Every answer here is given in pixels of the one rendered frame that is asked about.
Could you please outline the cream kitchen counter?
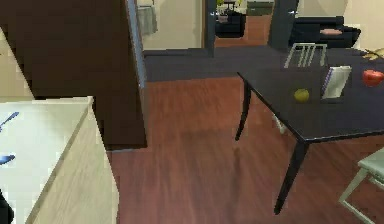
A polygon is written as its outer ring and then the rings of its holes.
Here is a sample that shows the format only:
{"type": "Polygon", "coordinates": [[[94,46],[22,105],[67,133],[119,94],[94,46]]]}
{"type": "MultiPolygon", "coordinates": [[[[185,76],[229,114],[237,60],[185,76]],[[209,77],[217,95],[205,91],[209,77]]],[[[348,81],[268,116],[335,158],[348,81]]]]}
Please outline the cream kitchen counter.
{"type": "Polygon", "coordinates": [[[0,191],[11,224],[117,224],[119,192],[93,98],[0,103],[0,191]]]}

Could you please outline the black round object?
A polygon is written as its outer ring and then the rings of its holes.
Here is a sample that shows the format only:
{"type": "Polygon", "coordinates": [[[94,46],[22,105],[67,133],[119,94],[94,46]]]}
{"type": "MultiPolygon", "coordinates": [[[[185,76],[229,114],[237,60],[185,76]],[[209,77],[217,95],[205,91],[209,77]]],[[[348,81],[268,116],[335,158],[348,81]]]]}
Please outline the black round object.
{"type": "Polygon", "coordinates": [[[0,191],[0,224],[11,224],[14,219],[14,211],[0,191]]]}

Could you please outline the green house plant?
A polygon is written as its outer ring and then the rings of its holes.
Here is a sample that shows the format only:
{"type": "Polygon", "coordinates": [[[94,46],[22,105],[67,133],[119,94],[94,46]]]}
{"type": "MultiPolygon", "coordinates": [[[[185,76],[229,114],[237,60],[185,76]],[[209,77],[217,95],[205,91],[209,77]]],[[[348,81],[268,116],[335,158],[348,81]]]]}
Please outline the green house plant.
{"type": "Polygon", "coordinates": [[[216,0],[216,13],[225,14],[242,5],[243,0],[216,0]]]}

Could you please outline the grey hanging towel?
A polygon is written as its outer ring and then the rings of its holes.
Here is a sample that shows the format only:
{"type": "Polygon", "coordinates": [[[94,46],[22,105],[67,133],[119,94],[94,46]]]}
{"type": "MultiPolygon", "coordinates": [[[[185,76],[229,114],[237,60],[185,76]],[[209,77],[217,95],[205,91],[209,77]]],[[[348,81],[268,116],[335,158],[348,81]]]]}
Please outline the grey hanging towel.
{"type": "Polygon", "coordinates": [[[157,32],[156,11],[153,6],[139,6],[138,18],[142,36],[152,35],[157,32]]]}

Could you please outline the black sofa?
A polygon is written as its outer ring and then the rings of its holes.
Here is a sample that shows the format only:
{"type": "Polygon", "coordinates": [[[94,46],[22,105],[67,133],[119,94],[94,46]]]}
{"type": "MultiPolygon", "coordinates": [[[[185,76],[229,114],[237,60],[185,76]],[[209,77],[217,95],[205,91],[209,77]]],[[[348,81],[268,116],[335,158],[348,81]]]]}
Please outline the black sofa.
{"type": "Polygon", "coordinates": [[[298,17],[294,20],[289,44],[326,44],[328,48],[351,48],[361,30],[346,26],[343,16],[298,17]]]}

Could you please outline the dark brown cabinet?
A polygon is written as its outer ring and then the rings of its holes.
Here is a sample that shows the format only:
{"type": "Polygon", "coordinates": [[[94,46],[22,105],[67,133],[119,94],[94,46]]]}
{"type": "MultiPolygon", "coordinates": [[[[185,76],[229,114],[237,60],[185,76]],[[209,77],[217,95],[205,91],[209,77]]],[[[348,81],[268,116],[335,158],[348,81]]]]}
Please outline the dark brown cabinet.
{"type": "Polygon", "coordinates": [[[35,98],[91,96],[107,149],[147,146],[126,0],[0,0],[0,28],[35,98]]]}

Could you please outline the red tomato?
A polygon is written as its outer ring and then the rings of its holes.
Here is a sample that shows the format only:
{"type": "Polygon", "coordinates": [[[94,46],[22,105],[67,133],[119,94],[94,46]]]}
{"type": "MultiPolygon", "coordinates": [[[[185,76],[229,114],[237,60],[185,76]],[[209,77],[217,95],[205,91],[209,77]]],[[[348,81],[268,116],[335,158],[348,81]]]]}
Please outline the red tomato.
{"type": "Polygon", "coordinates": [[[384,80],[384,73],[376,70],[365,70],[362,80],[366,86],[374,87],[384,80]]]}

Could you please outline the white book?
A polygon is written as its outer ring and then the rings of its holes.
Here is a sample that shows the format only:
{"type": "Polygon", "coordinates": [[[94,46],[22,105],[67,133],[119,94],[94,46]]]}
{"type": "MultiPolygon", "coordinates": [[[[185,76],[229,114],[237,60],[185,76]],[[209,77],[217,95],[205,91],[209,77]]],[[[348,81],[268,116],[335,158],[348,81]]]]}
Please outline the white book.
{"type": "Polygon", "coordinates": [[[352,71],[351,66],[330,67],[322,86],[323,99],[339,98],[352,71]]]}

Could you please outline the pale green chair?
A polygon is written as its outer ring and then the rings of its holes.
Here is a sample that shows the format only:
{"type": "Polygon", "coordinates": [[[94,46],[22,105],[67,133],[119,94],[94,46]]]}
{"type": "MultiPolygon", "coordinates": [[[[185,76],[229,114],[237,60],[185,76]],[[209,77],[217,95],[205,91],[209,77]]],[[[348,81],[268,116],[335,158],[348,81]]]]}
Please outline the pale green chair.
{"type": "Polygon", "coordinates": [[[338,202],[352,212],[364,224],[375,224],[374,221],[350,204],[347,199],[366,178],[368,178],[371,183],[384,190],[384,147],[360,160],[358,166],[358,172],[341,194],[338,202]]]}

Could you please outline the white slatted chair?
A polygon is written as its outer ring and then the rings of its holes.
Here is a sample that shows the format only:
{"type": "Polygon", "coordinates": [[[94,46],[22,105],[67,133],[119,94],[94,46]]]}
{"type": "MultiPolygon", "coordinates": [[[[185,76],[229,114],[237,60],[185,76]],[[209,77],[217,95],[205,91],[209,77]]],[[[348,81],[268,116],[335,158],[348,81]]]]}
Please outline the white slatted chair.
{"type": "Polygon", "coordinates": [[[298,67],[309,67],[312,64],[314,55],[316,53],[316,50],[320,50],[320,56],[319,56],[319,65],[324,66],[325,65],[325,58],[326,58],[326,51],[327,51],[327,45],[326,44],[318,44],[318,43],[294,43],[293,46],[290,48],[288,56],[286,58],[286,61],[284,63],[284,67],[288,68],[295,53],[299,54],[299,59],[297,61],[298,67]]]}

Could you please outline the yellow-green apple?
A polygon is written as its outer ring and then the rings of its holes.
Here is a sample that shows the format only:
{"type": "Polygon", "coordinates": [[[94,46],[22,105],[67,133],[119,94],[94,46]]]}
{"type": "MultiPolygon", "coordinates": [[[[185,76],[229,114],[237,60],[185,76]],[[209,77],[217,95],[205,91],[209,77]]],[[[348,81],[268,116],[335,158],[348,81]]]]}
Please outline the yellow-green apple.
{"type": "Polygon", "coordinates": [[[304,103],[309,100],[310,93],[307,89],[297,89],[294,93],[294,98],[297,102],[304,103]]]}

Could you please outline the black low cabinet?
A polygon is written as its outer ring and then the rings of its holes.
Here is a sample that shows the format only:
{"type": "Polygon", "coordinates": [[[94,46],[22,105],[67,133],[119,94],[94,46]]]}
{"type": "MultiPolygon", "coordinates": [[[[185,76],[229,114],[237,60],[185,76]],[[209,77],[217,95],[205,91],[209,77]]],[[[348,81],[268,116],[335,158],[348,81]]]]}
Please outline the black low cabinet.
{"type": "Polygon", "coordinates": [[[215,22],[215,35],[219,38],[240,38],[244,36],[246,15],[234,11],[232,14],[218,15],[215,22]]]}

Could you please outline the black dining table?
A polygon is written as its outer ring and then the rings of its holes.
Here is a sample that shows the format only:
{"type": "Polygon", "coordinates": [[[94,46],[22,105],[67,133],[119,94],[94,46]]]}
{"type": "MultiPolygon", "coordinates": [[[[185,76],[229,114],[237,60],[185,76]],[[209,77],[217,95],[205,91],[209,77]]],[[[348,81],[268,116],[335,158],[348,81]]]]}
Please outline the black dining table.
{"type": "Polygon", "coordinates": [[[240,71],[244,83],[243,112],[236,135],[247,119],[251,95],[255,94],[296,137],[296,145],[276,200],[278,214],[295,177],[313,143],[384,135],[384,87],[368,87],[362,80],[365,70],[384,73],[384,59],[369,61],[355,49],[334,49],[327,53],[327,66],[289,67],[274,55],[255,68],[240,71]],[[321,98],[327,66],[349,65],[352,72],[341,97],[321,98]],[[297,89],[307,89],[309,100],[297,102],[297,89]]]}

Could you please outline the blue spoon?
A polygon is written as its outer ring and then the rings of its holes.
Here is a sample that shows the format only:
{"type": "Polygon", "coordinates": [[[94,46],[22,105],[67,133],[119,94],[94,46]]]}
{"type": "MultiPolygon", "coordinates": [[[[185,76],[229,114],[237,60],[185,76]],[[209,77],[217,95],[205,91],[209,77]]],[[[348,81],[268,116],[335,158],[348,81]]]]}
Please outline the blue spoon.
{"type": "Polygon", "coordinates": [[[19,112],[13,112],[10,116],[8,116],[1,124],[0,124],[0,132],[3,130],[3,127],[6,123],[8,123],[9,121],[11,121],[12,119],[14,119],[15,117],[17,117],[19,115],[19,112]]]}

